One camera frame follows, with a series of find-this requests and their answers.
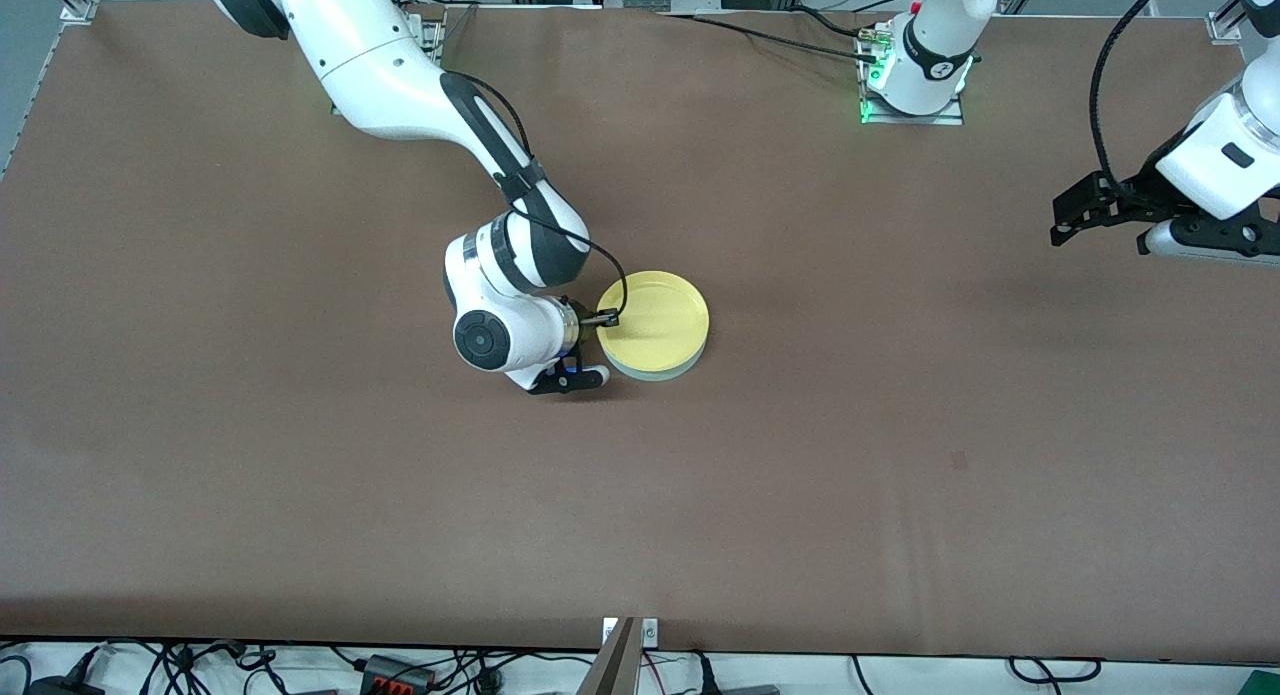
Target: red cable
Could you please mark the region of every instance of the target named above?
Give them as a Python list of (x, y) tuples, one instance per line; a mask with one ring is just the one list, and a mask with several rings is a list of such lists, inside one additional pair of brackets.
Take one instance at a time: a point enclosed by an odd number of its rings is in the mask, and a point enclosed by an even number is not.
[(658, 666), (653, 662), (653, 658), (649, 655), (649, 653), (644, 654), (644, 659), (646, 663), (649, 663), (649, 672), (653, 673), (653, 680), (658, 682), (658, 692), (662, 692), (662, 695), (667, 695), (667, 689), (662, 685), (662, 676), (658, 675)]

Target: yellow lid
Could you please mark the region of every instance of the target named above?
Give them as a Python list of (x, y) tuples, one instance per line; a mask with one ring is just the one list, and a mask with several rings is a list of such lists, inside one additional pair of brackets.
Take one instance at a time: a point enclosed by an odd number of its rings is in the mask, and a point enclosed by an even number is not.
[[(684, 276), (645, 271), (627, 275), (627, 308), (618, 326), (595, 330), (609, 358), (641, 372), (680, 367), (707, 343), (707, 300)], [(599, 308), (622, 303), (622, 280), (600, 294)]]

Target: round black joint cap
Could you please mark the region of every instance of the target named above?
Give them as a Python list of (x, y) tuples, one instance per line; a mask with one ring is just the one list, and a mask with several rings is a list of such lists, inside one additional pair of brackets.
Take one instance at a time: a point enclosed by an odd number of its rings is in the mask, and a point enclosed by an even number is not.
[(498, 370), (511, 353), (511, 335), (498, 316), (475, 308), (453, 325), (453, 344), (458, 355), (480, 370)]
[(289, 22), (271, 0), (218, 0), (246, 33), (260, 38), (288, 38)]

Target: white floor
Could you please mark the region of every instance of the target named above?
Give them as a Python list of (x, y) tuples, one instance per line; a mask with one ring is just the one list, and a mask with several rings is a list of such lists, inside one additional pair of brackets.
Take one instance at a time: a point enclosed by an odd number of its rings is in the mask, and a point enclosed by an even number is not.
[[(27, 658), (35, 677), (64, 676), (93, 643), (37, 643), (0, 650), (0, 655), (18, 654)], [(292, 695), (316, 690), (337, 690), (343, 695), (361, 692), (361, 675), (352, 671), (330, 650), (314, 646), (271, 646), (279, 657), (273, 663)], [(343, 648), (351, 658), (383, 654), (407, 663), (448, 658), (449, 650)], [(687, 653), (653, 653), (667, 695), (685, 690), (699, 691), (701, 669), (698, 658)], [(138, 692), (151, 668), (154, 655), (137, 645), (105, 646), (90, 668), (88, 682), (108, 695)], [(717, 682), (722, 690), (755, 685), (774, 685), (782, 695), (864, 695), (854, 675), (852, 660), (844, 655), (764, 655), (712, 654)], [(1009, 663), (988, 658), (860, 658), (863, 672), (874, 695), (1028, 695), (1051, 694), (1050, 686), (1033, 686), (1016, 680)], [(1079, 675), (1088, 666), (1048, 660), (1061, 676)], [(572, 694), (585, 676), (588, 666), (579, 662), (544, 662), (520, 659), (503, 668), (503, 695)], [(1036, 675), (1036, 667), (1021, 663), (1023, 672)], [(1062, 685), (1064, 695), (1236, 695), (1249, 675), (1258, 668), (1247, 666), (1185, 666), (1169, 663), (1105, 663), (1096, 680)], [(201, 660), (197, 676), (214, 695), (244, 691), (246, 673), (224, 655)], [(439, 677), (452, 672), (440, 666)], [(1268, 672), (1280, 675), (1280, 668)], [(0, 664), (0, 694), (22, 692), (23, 668), (18, 663)], [(151, 692), (161, 694), (168, 682), (157, 675)], [(278, 695), (271, 682), (257, 676), (248, 695)], [(662, 695), (648, 668), (640, 673), (637, 695)]]

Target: table surface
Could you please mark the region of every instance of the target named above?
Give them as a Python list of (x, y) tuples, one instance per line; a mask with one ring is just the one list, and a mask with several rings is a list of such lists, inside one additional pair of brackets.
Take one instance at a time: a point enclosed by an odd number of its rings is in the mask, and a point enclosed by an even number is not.
[[(440, 259), (502, 211), (485, 172), (330, 116), (206, 3), (105, 3), (0, 180), (0, 632), (1276, 658), (1275, 275), (1048, 244), (1110, 22), (993, 20), (966, 124), (910, 127), (696, 22), (468, 20), (445, 65), (594, 238), (705, 294), (698, 366), (472, 371)], [(1239, 65), (1137, 22), (1117, 170)]]

